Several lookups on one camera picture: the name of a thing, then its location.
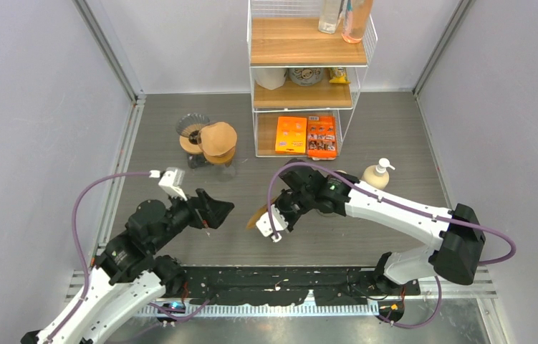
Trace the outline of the wooden ring holder front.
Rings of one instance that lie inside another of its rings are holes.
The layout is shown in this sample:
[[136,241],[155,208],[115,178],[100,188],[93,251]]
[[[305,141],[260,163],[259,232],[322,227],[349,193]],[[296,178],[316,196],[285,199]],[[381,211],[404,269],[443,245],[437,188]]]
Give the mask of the wooden ring holder front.
[[232,149],[230,149],[229,151],[227,151],[221,156],[211,156],[206,152],[204,152],[203,155],[210,164],[225,165],[229,167],[232,163],[235,153],[236,153],[236,147],[233,147]]

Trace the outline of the dark transparent dripper cone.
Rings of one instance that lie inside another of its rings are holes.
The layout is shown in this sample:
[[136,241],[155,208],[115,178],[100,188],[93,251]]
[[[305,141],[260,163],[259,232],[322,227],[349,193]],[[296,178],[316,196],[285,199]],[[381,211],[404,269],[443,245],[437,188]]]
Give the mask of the dark transparent dripper cone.
[[180,137],[186,138],[189,143],[197,145],[200,142],[201,130],[210,122],[210,119],[203,114],[189,113],[177,122],[176,132]]

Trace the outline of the wooden ring holder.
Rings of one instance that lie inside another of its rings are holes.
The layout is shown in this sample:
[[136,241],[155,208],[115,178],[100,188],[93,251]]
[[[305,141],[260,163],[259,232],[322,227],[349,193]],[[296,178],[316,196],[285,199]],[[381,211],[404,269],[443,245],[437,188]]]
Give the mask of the wooden ring holder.
[[202,154],[203,151],[201,150],[200,146],[197,143],[190,142],[188,137],[179,137],[179,143],[182,149],[191,155],[199,155]]
[[211,156],[206,152],[204,152],[203,155],[210,164],[225,165],[229,167],[232,163],[235,153],[236,153],[236,147],[233,147],[232,149],[230,149],[229,151],[227,151],[221,156]]

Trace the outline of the brown paper filter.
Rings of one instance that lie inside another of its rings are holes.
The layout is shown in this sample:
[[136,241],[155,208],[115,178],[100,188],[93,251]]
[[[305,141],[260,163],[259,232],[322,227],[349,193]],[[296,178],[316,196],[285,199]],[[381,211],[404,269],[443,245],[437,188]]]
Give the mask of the brown paper filter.
[[226,122],[216,122],[200,131],[200,147],[208,156],[224,156],[236,146],[237,133]]
[[263,204],[260,206],[254,214],[250,217],[246,224],[246,229],[253,229],[256,227],[256,222],[262,217],[263,214],[266,213],[267,205]]

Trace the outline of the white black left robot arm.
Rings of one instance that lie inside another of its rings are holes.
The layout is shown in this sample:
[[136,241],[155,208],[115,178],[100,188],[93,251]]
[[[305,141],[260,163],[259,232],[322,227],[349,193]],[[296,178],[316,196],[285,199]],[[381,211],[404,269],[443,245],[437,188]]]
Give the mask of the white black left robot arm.
[[95,257],[88,281],[48,326],[26,333],[22,343],[104,343],[125,321],[157,298],[175,297],[186,274],[176,259],[158,252],[184,229],[217,229],[234,204],[202,188],[183,200],[140,203],[125,230]]

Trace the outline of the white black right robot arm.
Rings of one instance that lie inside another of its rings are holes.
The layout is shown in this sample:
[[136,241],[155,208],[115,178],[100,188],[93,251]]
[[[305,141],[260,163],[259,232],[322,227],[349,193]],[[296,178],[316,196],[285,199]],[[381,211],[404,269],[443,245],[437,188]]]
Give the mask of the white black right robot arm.
[[276,174],[288,186],[255,221],[264,237],[278,242],[300,217],[316,209],[365,219],[422,242],[406,252],[386,252],[376,264],[370,283],[383,294],[425,277],[441,277],[471,285],[486,238],[477,229],[474,210],[427,206],[381,191],[347,173],[330,171],[293,158]]

